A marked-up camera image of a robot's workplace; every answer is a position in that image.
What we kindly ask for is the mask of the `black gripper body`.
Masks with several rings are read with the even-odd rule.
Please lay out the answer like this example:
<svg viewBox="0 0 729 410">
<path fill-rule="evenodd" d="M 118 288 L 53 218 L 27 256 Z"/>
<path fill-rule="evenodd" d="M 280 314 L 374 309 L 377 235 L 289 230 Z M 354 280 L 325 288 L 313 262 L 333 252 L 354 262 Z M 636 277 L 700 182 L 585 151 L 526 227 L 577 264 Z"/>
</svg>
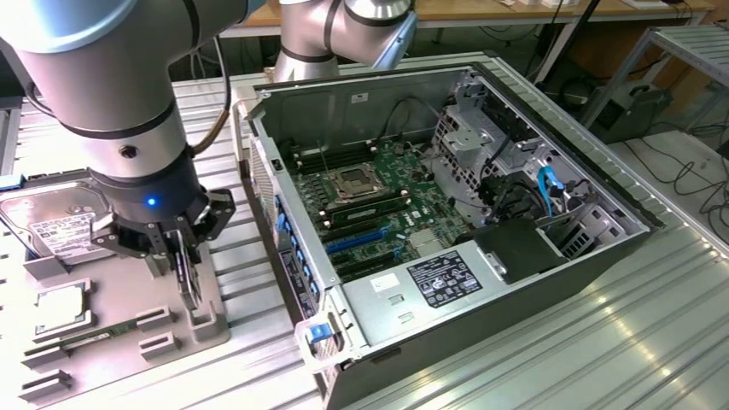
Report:
<svg viewBox="0 0 729 410">
<path fill-rule="evenodd" d="M 208 197 L 192 164 L 192 149 L 158 172 L 138 178 L 112 178 L 90 170 L 98 189 L 117 218 L 138 224 L 161 223 L 185 214 L 193 220 Z"/>
</svg>

